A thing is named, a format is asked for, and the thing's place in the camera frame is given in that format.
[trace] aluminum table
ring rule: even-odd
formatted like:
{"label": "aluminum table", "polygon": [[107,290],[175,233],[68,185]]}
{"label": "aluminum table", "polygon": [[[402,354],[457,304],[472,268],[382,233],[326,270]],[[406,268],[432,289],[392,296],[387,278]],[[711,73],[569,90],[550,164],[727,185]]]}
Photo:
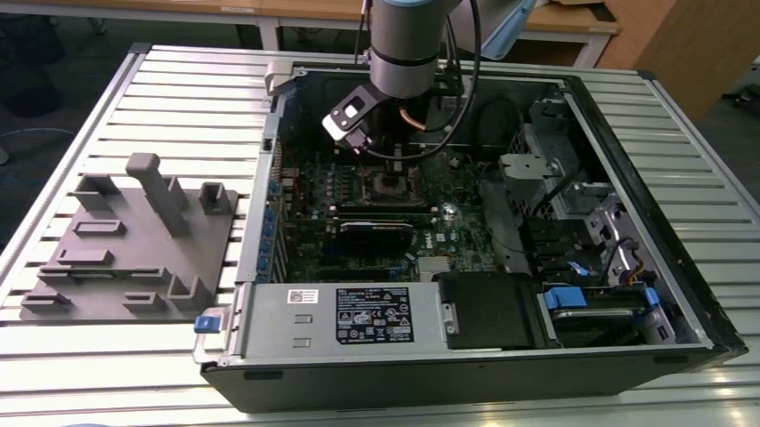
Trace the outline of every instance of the aluminum table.
{"label": "aluminum table", "polygon": [[[223,181],[251,194],[269,109],[271,60],[346,63],[347,55],[136,46],[82,127],[0,257],[0,425],[478,425],[627,427],[757,425],[760,419],[760,208],[657,81],[635,71],[484,64],[574,74],[605,113],[631,160],[751,352],[725,366],[671,375],[619,396],[267,415],[239,413],[192,362],[192,325],[35,326],[19,321],[38,266],[54,253],[79,202],[82,173],[112,173],[134,151],[155,152],[183,188]],[[217,304],[233,296],[243,218],[238,206]],[[207,340],[219,349],[223,337]]]}

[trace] power supply label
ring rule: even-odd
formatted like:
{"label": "power supply label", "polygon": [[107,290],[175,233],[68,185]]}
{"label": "power supply label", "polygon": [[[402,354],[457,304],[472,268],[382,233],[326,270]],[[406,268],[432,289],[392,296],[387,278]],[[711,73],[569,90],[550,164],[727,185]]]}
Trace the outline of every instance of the power supply label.
{"label": "power supply label", "polygon": [[337,289],[335,306],[341,344],[414,342],[409,287]]}

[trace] black cable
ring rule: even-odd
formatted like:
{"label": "black cable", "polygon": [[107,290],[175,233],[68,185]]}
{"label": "black cable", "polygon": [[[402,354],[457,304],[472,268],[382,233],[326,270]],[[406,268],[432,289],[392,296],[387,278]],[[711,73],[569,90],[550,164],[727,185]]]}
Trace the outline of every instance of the black cable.
{"label": "black cable", "polygon": [[620,246],[628,241],[633,240],[629,236],[623,236],[613,245],[612,251],[609,252],[609,256],[607,257],[605,266],[603,267],[600,278],[599,278],[599,286],[604,286],[607,283],[607,275],[609,274],[609,268],[613,266],[613,261],[616,260],[617,249]]}
{"label": "black cable", "polygon": [[574,178],[579,176],[579,173],[581,173],[581,166],[580,165],[577,165],[570,170],[570,172],[568,172],[565,174],[565,176],[562,176],[562,179],[560,180],[560,182],[557,182],[557,185],[554,186],[552,191],[544,195],[544,198],[541,199],[538,204],[536,206],[533,206],[533,210],[530,211],[530,216],[536,216],[538,214],[541,208],[545,207],[549,204],[549,202],[552,201],[552,199],[562,192],[562,190],[568,188],[568,186],[573,182]]}
{"label": "black cable", "polygon": [[477,0],[470,0],[470,6],[473,8],[473,28],[476,31],[476,52],[474,52],[476,58],[473,59],[473,82],[466,91],[465,106],[460,110],[460,115],[457,116],[454,124],[452,125],[452,130],[445,135],[444,139],[441,140],[441,143],[438,143],[438,145],[430,151],[425,151],[424,153],[414,154],[412,156],[387,156],[369,149],[367,153],[377,158],[390,161],[422,160],[424,158],[428,158],[438,151],[445,149],[446,145],[449,145],[449,142],[452,142],[452,139],[454,138],[456,130],[460,128],[460,125],[465,120],[466,112],[470,110],[470,107],[473,106],[473,99],[476,98],[477,78],[480,76],[481,26],[480,26],[480,10],[477,8]]}
{"label": "black cable", "polygon": [[457,72],[457,95],[456,95],[456,104],[454,109],[452,110],[452,114],[446,118],[446,120],[438,125],[433,127],[425,127],[425,132],[438,132],[442,131],[454,121],[456,115],[460,111],[460,107],[462,106],[462,64],[460,63],[460,58],[456,53],[456,36],[454,36],[454,26],[452,25],[452,18],[446,16],[446,61],[454,65],[456,72]]}
{"label": "black cable", "polygon": [[361,40],[361,31],[365,28],[365,14],[366,14],[366,11],[362,9],[361,20],[358,21],[357,41],[354,42],[354,65],[358,64],[358,42]]}

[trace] blue latch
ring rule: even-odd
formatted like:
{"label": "blue latch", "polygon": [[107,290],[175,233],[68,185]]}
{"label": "blue latch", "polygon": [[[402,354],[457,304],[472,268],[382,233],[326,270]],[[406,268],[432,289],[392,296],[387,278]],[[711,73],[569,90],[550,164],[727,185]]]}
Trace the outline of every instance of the blue latch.
{"label": "blue latch", "polygon": [[584,291],[577,286],[557,286],[544,293],[546,308],[554,309],[580,309],[588,306]]}
{"label": "blue latch", "polygon": [[657,291],[655,290],[655,288],[648,287],[644,290],[644,296],[647,298],[649,307],[656,307],[660,305],[660,297],[657,296]]}
{"label": "blue latch", "polygon": [[196,334],[218,334],[222,329],[222,318],[219,316],[198,316],[192,330]]}

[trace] white table leg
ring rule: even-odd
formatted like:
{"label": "white table leg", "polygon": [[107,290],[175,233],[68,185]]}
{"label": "white table leg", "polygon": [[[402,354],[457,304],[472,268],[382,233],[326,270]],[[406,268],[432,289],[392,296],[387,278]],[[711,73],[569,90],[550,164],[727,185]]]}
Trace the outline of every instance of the white table leg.
{"label": "white table leg", "polygon": [[279,19],[271,16],[258,17],[259,31],[262,32],[262,48],[265,51],[279,51],[281,44],[277,37],[277,29],[281,26]]}
{"label": "white table leg", "polygon": [[574,67],[579,68],[593,68],[596,67],[596,62],[603,56],[607,44],[612,36],[608,34],[595,34],[589,42],[584,45],[581,53],[574,60]]}
{"label": "white table leg", "polygon": [[95,34],[106,34],[106,19],[104,18],[88,18],[87,21],[91,24],[92,31]]}

